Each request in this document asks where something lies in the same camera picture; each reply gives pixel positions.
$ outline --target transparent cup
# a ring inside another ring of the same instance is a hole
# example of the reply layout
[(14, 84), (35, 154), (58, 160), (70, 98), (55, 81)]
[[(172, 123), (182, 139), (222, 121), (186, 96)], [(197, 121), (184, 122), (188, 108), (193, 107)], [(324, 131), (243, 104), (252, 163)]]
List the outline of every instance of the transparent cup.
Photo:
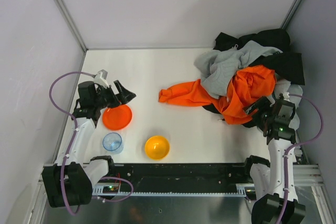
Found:
[(121, 136), (116, 132), (112, 132), (104, 137), (103, 147), (112, 154), (119, 154), (124, 149), (124, 144)]

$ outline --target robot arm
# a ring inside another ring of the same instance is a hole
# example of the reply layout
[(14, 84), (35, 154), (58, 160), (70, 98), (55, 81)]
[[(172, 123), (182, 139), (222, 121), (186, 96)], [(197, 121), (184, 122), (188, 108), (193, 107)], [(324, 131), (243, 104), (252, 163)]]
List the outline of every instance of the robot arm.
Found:
[[(283, 97), (271, 103), (266, 97), (260, 98), (246, 110), (267, 138), (270, 167), (253, 164), (250, 170), (255, 184), (257, 201), (252, 210), (252, 223), (275, 223), (284, 202), (284, 190), (288, 190), (288, 203), (282, 223), (301, 223), (305, 216), (305, 206), (298, 204), (294, 187), (293, 163), (296, 161), (294, 149), (287, 155), (285, 150), (295, 141), (295, 131), (289, 123), (295, 114), (295, 105)], [(288, 170), (288, 188), (285, 188), (285, 169)]]
[(92, 186), (108, 172), (113, 172), (111, 156), (98, 156), (91, 159), (89, 165), (83, 169), (84, 155), (88, 142), (94, 133), (100, 111), (104, 108), (116, 108), (130, 102), (136, 95), (125, 89), (117, 80), (114, 82), (119, 93), (114, 94), (106, 82), (107, 72), (99, 71), (93, 81), (78, 84), (79, 99), (73, 112), (78, 127), (72, 122), (72, 133), (76, 130), (74, 142), (68, 152), (65, 163), (65, 178), (60, 178), (60, 169), (67, 152), (71, 135), (68, 137), (61, 155), (54, 166), (45, 167), (42, 172), (43, 182), (51, 207), (62, 207), (64, 201), (60, 189), (60, 180), (65, 180), (66, 194), (70, 206), (85, 205), (92, 198)]

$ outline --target orange shirt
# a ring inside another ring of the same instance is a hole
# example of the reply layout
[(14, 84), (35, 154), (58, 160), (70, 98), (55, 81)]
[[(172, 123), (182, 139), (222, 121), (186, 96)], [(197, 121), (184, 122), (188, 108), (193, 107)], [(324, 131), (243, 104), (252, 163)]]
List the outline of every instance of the orange shirt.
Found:
[(243, 108), (259, 98), (271, 95), (277, 82), (275, 71), (262, 65), (237, 71), (227, 88), (227, 96), (215, 99), (201, 86), (201, 80), (180, 83), (163, 89), (159, 102), (181, 106), (213, 104), (228, 124), (243, 124), (252, 118)]

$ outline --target orange bowl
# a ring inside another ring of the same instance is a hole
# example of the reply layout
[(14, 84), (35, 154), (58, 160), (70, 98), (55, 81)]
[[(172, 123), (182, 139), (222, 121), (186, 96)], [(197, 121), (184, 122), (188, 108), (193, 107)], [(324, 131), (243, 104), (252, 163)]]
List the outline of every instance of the orange bowl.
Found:
[(132, 120), (132, 111), (127, 105), (121, 105), (113, 109), (107, 108), (102, 120), (106, 128), (118, 131), (129, 125)]
[(170, 151), (170, 144), (163, 136), (153, 136), (145, 144), (146, 155), (153, 160), (164, 159)]

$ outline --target purple cable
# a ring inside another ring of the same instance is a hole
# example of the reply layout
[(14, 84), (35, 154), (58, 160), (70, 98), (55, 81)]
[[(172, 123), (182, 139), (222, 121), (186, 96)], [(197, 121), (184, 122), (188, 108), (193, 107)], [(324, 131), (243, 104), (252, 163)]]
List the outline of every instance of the purple cable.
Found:
[(101, 179), (117, 179), (117, 180), (120, 180), (120, 181), (124, 181), (124, 182), (126, 182), (127, 184), (129, 184), (131, 186), (131, 192), (129, 194), (127, 194), (125, 197), (123, 197), (121, 199), (116, 199), (116, 200), (104, 199), (107, 202), (120, 202), (120, 201), (125, 200), (128, 197), (130, 197), (132, 195), (132, 193), (134, 192), (134, 187), (133, 187), (132, 183), (129, 182), (127, 179), (117, 178), (117, 177), (102, 177)]
[[(288, 184), (289, 184), (289, 175), (288, 175), (288, 157), (286, 155), (288, 155), (288, 153), (290, 152), (291, 149), (297, 147), (297, 146), (301, 146), (301, 145), (305, 145), (305, 144), (311, 144), (312, 142), (314, 142), (316, 139), (318, 139), (323, 131), (323, 128), (324, 128), (324, 122), (323, 122), (323, 116), (322, 116), (322, 113), (321, 111), (319, 110), (319, 108), (311, 101), (309, 100), (308, 98), (306, 97), (303, 97), (301, 95), (298, 95), (298, 94), (289, 94), (289, 96), (293, 96), (293, 97), (301, 97), (305, 100), (307, 100), (308, 102), (311, 103), (311, 105), (313, 105), (313, 107), (316, 109), (316, 111), (319, 113), (319, 116), (320, 116), (320, 120), (321, 120), (321, 127), (320, 127), (320, 131), (317, 133), (317, 135), (315, 137), (313, 137), (311, 140), (309, 141), (306, 141), (306, 142), (303, 142), (303, 143), (297, 143), (297, 144), (294, 144), (290, 147), (288, 147), (286, 150), (285, 150), (285, 156), (284, 156), (284, 169), (285, 169), (285, 188), (288, 188)], [(287, 206), (287, 202), (288, 202), (288, 190), (285, 190), (284, 194), (283, 194), (283, 204), (282, 204), (282, 209), (281, 209), (281, 212), (279, 214), (279, 217), (277, 219), (277, 222), (276, 224), (280, 224), (281, 222), (281, 219), (282, 217), (284, 216), (284, 213), (285, 213), (285, 210), (286, 210), (286, 206)]]
[(76, 129), (78, 127), (78, 122), (77, 122), (77, 119), (75, 118), (74, 115), (72, 115), (71, 113), (61, 109), (53, 100), (53, 96), (51, 95), (52, 93), (52, 90), (55, 86), (55, 84), (62, 78), (64, 78), (65, 76), (69, 76), (71, 74), (85, 74), (87, 76), (91, 76), (91, 77), (94, 77), (93, 74), (90, 74), (90, 73), (85, 73), (85, 72), (80, 72), (80, 71), (75, 71), (75, 72), (69, 72), (69, 73), (66, 73), (66, 74), (63, 74), (62, 76), (58, 77), (50, 86), (50, 89), (49, 89), (49, 98), (51, 100), (51, 103), (61, 112), (63, 112), (64, 114), (70, 116), (73, 120), (74, 120), (74, 123), (75, 123), (75, 130), (73, 131), (73, 134), (72, 134), (72, 137), (71, 137), (71, 140), (70, 140), (70, 143), (68, 145), (68, 148), (66, 150), (66, 153), (65, 153), (65, 156), (63, 158), (63, 162), (62, 162), (62, 166), (61, 166), (61, 174), (60, 174), (60, 178), (61, 178), (61, 191), (62, 191), (62, 196), (63, 196), (63, 200), (64, 200), (64, 204), (68, 210), (68, 212), (72, 215), (72, 216), (75, 216), (77, 213), (78, 213), (78, 210), (79, 210), (79, 206), (77, 207), (77, 210), (76, 212), (73, 212), (72, 209), (70, 208), (70, 205), (69, 205), (69, 202), (68, 202), (68, 198), (67, 198), (67, 194), (65, 192), (65, 185), (64, 185), (64, 169), (65, 169), (65, 163), (67, 161), (67, 157), (66, 155), (69, 154), (70, 152), (70, 149), (71, 149), (71, 146), (72, 146), (72, 143), (73, 141), (75, 140), (75, 136), (76, 136)]

